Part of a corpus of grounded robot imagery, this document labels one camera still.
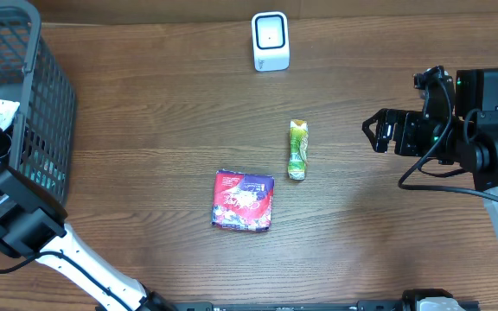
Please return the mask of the red purple liner pack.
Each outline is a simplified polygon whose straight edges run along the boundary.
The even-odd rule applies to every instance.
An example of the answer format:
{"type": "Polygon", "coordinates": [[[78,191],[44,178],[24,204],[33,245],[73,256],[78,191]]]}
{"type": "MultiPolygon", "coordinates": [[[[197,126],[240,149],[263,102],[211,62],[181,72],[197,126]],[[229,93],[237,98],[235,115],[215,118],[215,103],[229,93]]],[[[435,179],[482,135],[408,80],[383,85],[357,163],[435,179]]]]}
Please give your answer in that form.
{"type": "Polygon", "coordinates": [[[274,186],[275,180],[270,175],[217,171],[212,225],[243,232],[268,231],[274,186]]]}

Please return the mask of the white tube gold cap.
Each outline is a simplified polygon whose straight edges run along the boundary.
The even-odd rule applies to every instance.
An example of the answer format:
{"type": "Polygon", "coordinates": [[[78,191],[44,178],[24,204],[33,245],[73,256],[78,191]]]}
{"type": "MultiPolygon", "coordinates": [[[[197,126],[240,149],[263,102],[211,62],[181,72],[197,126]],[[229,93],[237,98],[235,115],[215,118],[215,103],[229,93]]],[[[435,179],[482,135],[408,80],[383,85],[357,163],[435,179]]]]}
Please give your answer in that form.
{"type": "Polygon", "coordinates": [[[20,107],[20,103],[0,99],[0,129],[7,130],[12,124],[13,119],[20,107]]]}

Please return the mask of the teal tissue pack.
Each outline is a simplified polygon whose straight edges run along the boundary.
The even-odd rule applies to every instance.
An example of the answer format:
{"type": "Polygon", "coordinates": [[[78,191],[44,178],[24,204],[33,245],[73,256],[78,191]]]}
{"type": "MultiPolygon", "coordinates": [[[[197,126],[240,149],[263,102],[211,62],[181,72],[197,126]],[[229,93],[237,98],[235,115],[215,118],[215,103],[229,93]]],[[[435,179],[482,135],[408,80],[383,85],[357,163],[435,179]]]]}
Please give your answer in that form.
{"type": "Polygon", "coordinates": [[[50,160],[44,160],[40,168],[32,168],[30,179],[48,191],[59,192],[64,188],[66,174],[50,160]]]}

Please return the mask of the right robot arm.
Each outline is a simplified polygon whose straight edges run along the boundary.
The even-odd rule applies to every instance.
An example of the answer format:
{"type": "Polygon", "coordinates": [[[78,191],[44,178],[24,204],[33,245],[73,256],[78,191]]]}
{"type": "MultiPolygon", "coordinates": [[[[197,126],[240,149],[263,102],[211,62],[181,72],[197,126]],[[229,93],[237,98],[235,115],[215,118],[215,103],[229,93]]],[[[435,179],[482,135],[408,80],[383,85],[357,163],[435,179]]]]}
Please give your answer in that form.
{"type": "Polygon", "coordinates": [[[421,111],[381,109],[363,122],[363,132],[377,153],[394,142],[396,155],[416,157],[399,188],[481,198],[498,241],[498,68],[459,70],[451,77],[436,66],[414,74],[413,86],[425,101],[421,111]],[[474,186],[407,183],[430,161],[457,165],[443,176],[470,173],[474,186]]]}

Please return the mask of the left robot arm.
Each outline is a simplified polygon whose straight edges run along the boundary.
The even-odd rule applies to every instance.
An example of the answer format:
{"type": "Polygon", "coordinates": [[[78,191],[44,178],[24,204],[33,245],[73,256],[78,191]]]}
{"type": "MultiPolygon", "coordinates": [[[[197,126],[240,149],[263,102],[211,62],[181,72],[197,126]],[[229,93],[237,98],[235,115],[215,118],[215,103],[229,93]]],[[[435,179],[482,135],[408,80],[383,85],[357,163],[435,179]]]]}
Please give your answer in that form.
{"type": "Polygon", "coordinates": [[[61,273],[98,302],[100,310],[171,310],[173,305],[111,266],[66,222],[51,194],[11,168],[11,140],[0,129],[0,251],[19,259],[0,275],[37,262],[61,273]]]}

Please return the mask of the white barcode scanner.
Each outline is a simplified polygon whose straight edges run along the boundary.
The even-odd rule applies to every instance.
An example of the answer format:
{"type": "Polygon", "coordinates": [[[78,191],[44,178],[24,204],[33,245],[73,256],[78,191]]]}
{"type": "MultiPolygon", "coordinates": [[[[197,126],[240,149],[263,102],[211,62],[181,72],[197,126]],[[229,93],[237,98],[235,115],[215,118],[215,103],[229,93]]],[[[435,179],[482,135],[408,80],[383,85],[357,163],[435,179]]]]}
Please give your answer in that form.
{"type": "Polygon", "coordinates": [[[251,26],[255,70],[287,69],[291,60],[287,16],[280,11],[260,12],[252,18],[251,26]]]}

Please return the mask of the grey plastic shopping basket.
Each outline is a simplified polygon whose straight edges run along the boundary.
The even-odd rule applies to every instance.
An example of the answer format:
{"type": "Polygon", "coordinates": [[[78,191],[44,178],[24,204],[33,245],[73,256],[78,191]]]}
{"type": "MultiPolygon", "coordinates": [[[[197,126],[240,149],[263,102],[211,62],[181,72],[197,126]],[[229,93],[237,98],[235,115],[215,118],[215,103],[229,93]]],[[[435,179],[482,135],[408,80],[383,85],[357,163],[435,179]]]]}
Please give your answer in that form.
{"type": "Polygon", "coordinates": [[[0,99],[20,107],[10,126],[9,165],[30,178],[50,160],[66,174],[59,192],[67,201],[77,96],[41,35],[42,21],[27,1],[0,1],[0,99]]]}

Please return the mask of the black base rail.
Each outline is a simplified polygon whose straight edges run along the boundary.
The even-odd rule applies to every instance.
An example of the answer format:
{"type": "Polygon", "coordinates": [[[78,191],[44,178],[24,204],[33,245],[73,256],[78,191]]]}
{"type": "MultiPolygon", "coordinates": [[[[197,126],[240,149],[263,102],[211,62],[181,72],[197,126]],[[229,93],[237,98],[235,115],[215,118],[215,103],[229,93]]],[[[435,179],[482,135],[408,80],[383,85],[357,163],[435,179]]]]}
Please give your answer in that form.
{"type": "Polygon", "coordinates": [[[480,311],[478,301],[457,301],[444,289],[410,289],[397,300],[359,300],[353,303],[309,304],[213,304],[207,301],[166,301],[156,292],[143,298],[137,308],[127,310],[175,311],[411,311],[411,310],[465,310],[480,311]]]}

